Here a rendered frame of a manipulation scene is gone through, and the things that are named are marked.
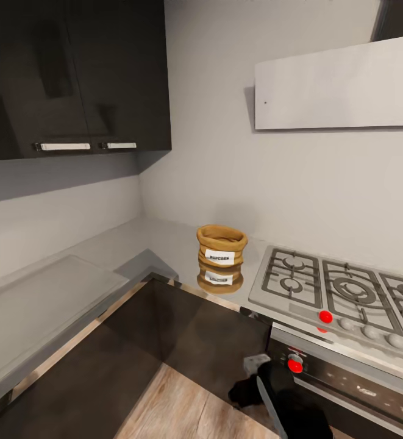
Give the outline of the popcorn bag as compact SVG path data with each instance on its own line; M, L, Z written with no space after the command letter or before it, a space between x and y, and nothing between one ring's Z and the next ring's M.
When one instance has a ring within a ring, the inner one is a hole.
M229 268L243 261L243 249L248 237L229 226L205 225L197 233L199 241L198 258L204 263L218 268Z

